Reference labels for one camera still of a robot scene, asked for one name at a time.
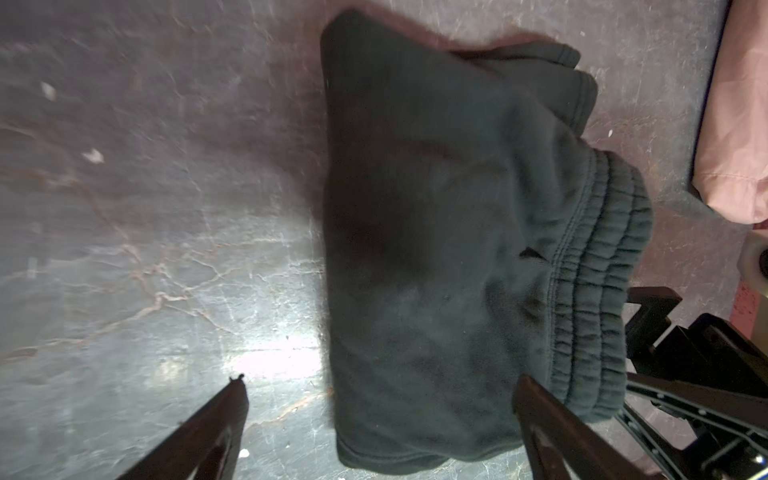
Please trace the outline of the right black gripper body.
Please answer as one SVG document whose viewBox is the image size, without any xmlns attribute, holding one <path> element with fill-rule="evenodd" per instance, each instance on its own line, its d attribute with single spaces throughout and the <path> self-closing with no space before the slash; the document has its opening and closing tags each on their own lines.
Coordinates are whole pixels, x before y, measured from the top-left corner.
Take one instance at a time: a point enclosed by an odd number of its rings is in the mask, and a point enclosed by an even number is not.
<svg viewBox="0 0 768 480">
<path fill-rule="evenodd" d="M 731 393 L 767 397 L 767 357 L 729 322 L 700 315 L 654 347 L 659 376 Z M 765 479 L 767 454 L 720 428 L 690 419 L 695 440 L 682 450 L 706 479 Z"/>
</svg>

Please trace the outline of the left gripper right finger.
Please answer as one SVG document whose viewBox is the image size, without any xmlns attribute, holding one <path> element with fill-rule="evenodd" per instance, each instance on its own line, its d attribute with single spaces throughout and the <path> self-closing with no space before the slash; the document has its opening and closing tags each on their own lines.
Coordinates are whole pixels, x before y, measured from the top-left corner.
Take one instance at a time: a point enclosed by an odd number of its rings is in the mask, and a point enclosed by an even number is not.
<svg viewBox="0 0 768 480">
<path fill-rule="evenodd" d="M 519 378 L 513 409 L 535 479 L 649 477 L 527 375 Z"/>
</svg>

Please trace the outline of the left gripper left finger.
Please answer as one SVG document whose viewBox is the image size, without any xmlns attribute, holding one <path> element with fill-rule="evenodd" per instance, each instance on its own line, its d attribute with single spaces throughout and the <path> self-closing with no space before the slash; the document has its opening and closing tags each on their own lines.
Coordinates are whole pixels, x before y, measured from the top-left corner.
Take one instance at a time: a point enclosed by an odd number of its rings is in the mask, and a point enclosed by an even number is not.
<svg viewBox="0 0 768 480">
<path fill-rule="evenodd" d="M 233 478 L 248 408 L 243 377 L 232 378 L 120 477 L 124 480 Z"/>
</svg>

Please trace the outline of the pink shorts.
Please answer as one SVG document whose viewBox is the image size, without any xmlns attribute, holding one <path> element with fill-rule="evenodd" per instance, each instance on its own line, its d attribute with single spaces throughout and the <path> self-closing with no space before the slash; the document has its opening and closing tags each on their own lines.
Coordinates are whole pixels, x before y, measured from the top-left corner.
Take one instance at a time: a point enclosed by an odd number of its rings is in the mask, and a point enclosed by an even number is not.
<svg viewBox="0 0 768 480">
<path fill-rule="evenodd" d="M 692 185 L 725 219 L 767 219 L 767 2 L 730 4 L 709 87 Z"/>
</svg>

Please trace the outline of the black shorts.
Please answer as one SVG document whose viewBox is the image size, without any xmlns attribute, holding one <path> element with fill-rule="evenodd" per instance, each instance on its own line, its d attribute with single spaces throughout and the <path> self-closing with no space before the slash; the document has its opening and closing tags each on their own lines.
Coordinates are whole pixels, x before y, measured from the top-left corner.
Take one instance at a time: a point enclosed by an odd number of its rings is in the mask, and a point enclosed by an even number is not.
<svg viewBox="0 0 768 480">
<path fill-rule="evenodd" d="M 426 46 L 358 10 L 321 36 L 337 455 L 385 475 L 518 448 L 527 375 L 587 423 L 626 391 L 621 314 L 652 232 L 638 169 L 583 137 L 552 40 Z"/>
</svg>

